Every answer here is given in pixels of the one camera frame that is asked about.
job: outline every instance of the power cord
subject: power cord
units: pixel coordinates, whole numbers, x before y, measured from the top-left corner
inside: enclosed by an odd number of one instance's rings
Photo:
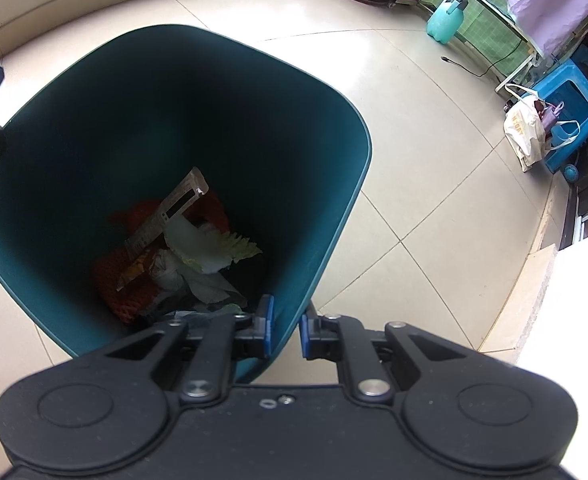
[[[456,66],[461,67],[463,70],[465,70],[466,72],[471,73],[471,75],[473,75],[474,77],[483,77],[485,74],[487,74],[490,69],[497,65],[498,63],[500,63],[501,61],[505,61],[509,56],[511,56],[512,54],[514,54],[514,52],[516,52],[516,49],[519,48],[520,44],[523,42],[523,40],[519,40],[519,43],[516,44],[516,46],[512,49],[512,51],[507,54],[507,56],[501,57],[501,59],[499,59],[498,61],[494,61],[489,67],[487,67],[487,70],[485,70],[485,72],[483,72],[482,74],[475,74],[474,72],[472,72],[471,70],[465,68],[463,65],[461,65],[461,63],[457,63],[456,61],[451,60],[449,57],[445,57],[445,56],[440,56],[440,59],[442,59],[443,61],[445,61],[446,63],[452,63]]]

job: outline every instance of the trash bin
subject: trash bin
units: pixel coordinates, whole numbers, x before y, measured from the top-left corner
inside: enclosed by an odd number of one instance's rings
[[[273,355],[310,301],[371,156],[352,104],[235,41],[158,25],[109,41],[6,125],[0,281],[70,354],[127,333],[91,279],[123,243],[107,218],[163,198],[194,166],[267,261]],[[266,367],[243,363],[247,380]]]

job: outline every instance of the blue ball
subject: blue ball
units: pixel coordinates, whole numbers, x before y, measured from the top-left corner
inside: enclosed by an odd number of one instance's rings
[[[573,164],[567,164],[563,168],[563,176],[570,184],[575,183],[578,180],[578,170]]]

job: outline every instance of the white tote bag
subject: white tote bag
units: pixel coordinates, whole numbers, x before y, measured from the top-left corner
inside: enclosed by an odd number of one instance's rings
[[[524,91],[525,97],[519,96],[509,87]],[[519,157],[520,168],[523,172],[529,170],[535,162],[542,160],[548,152],[567,146],[578,137],[577,133],[565,139],[559,146],[552,147],[549,142],[546,144],[543,123],[534,106],[537,100],[542,100],[538,97],[538,92],[515,84],[507,84],[505,89],[516,97],[518,102],[507,111],[503,129],[512,149]],[[559,121],[556,124],[566,123],[576,123],[580,132],[581,126],[577,121]]]

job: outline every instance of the stool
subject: stool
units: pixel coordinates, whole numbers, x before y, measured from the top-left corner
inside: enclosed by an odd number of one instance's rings
[[[581,131],[578,137],[558,150],[548,153],[545,165],[554,173],[573,154],[588,137],[588,79],[574,62],[569,59],[554,72],[536,83],[533,88],[541,99],[557,105],[560,101],[565,107],[559,117],[561,121],[578,121]],[[552,128],[552,145],[557,146],[578,132],[573,124]]]

